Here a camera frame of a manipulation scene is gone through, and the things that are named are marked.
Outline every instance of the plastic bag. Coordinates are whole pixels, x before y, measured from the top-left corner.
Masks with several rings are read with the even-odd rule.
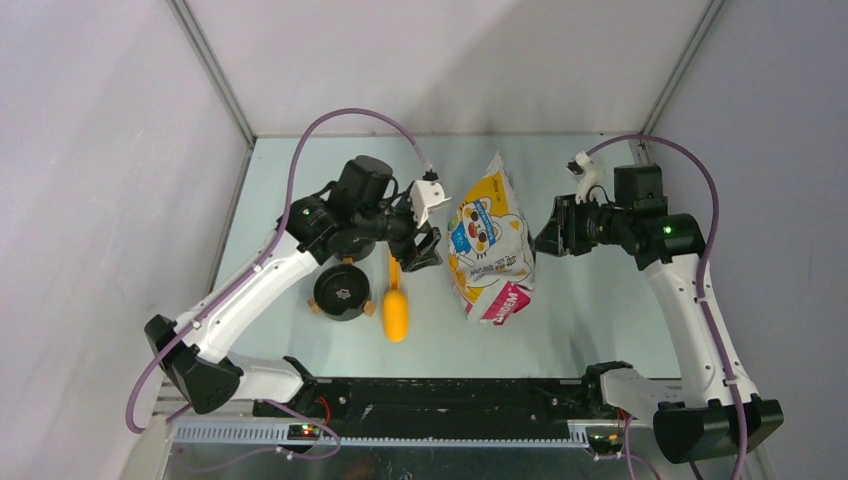
[[[448,265],[469,321],[501,325],[530,303],[530,231],[500,152],[448,223]]]

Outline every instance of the white table surface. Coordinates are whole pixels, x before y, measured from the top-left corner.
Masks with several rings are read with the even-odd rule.
[[[609,138],[581,135],[422,136],[424,151],[456,202],[483,174],[497,150],[531,233],[551,213],[553,197],[573,193],[565,164],[581,150]],[[224,281],[265,240],[281,213],[286,175],[296,138],[260,139],[241,192],[218,274]],[[377,157],[395,170],[401,187],[423,173],[402,137],[315,137],[298,164],[294,198],[335,180],[356,155]],[[612,168],[633,162],[622,142],[600,152],[612,196]],[[448,211],[433,224],[446,230]],[[446,258],[446,242],[439,250]],[[323,268],[336,263],[330,260]],[[387,247],[357,264],[371,279],[378,303],[387,287]],[[335,322],[314,315],[307,299],[318,272],[278,298],[236,342],[234,351],[261,358],[292,355],[313,374],[358,377],[565,377],[587,365],[624,360],[648,377],[678,377],[665,320],[633,259],[601,246],[578,258],[537,259],[531,304],[505,325],[469,323],[451,292],[447,264],[403,274],[410,302],[409,334],[401,343],[383,335],[382,320]]]

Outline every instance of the bag of chips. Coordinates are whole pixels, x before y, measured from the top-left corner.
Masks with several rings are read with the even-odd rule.
[[[530,231],[500,152],[448,223],[448,264],[472,322],[501,325],[530,303]]]

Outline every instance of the yellow ladle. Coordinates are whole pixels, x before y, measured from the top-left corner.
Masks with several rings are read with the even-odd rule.
[[[409,331],[409,301],[400,289],[400,264],[389,253],[389,290],[383,297],[383,331],[393,342],[406,338]]]

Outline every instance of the white wall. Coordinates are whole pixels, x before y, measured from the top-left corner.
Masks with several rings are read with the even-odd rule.
[[[142,327],[204,293],[245,146],[162,0],[3,2],[0,65],[0,476],[114,479]]]
[[[274,135],[351,106],[418,132],[638,130],[707,0],[190,3],[251,126]]]
[[[843,0],[728,2],[658,128],[716,177],[716,294],[748,372],[784,408],[766,441],[784,479],[848,477],[846,45]],[[675,209],[706,222],[698,173],[651,153]]]

